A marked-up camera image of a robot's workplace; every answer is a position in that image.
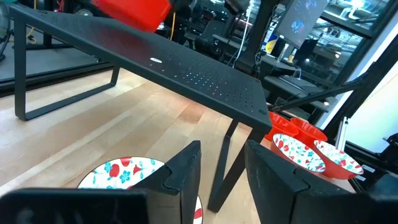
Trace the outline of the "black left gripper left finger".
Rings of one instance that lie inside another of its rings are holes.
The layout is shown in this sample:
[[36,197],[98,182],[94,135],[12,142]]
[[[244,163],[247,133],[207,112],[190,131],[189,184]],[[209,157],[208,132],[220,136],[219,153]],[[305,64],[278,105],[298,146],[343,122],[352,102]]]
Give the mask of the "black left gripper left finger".
[[192,141],[137,184],[145,207],[134,215],[135,223],[192,224],[201,174],[201,143]]

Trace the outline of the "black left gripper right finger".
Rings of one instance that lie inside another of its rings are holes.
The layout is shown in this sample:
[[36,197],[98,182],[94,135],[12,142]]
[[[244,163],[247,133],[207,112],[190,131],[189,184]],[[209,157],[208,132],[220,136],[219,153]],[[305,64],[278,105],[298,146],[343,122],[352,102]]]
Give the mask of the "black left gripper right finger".
[[261,223],[354,223],[354,215],[343,205],[348,191],[254,141],[245,143],[244,156]]

